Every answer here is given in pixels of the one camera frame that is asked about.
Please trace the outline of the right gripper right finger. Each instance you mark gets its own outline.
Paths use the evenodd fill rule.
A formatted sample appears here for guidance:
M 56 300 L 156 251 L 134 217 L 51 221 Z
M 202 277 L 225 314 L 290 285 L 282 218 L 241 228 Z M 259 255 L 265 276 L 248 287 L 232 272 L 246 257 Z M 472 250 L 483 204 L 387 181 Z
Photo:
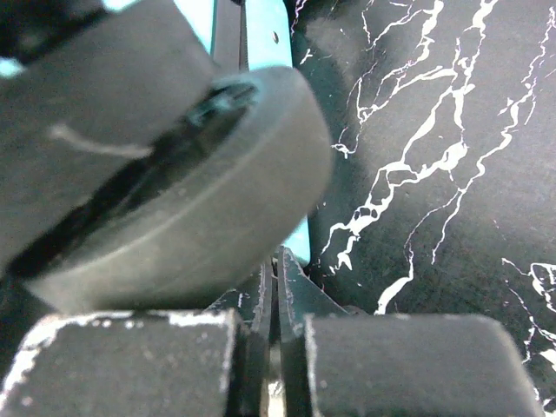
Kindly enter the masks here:
M 350 314 L 277 255 L 289 416 L 540 416 L 504 327 L 476 314 Z

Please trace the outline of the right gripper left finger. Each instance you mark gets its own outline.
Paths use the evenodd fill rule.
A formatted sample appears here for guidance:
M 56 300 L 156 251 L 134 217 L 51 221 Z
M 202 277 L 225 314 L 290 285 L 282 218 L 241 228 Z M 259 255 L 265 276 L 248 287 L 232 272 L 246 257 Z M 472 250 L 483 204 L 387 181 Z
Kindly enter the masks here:
M 264 416 L 273 268 L 203 311 L 1 310 L 4 416 Z

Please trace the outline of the pink and teal kids suitcase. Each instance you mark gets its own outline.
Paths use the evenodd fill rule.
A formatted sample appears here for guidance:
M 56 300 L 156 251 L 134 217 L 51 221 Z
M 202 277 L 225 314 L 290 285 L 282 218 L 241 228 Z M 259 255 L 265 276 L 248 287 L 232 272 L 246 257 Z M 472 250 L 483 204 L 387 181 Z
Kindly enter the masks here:
M 1 4 L 1 301 L 197 305 L 320 199 L 284 1 Z

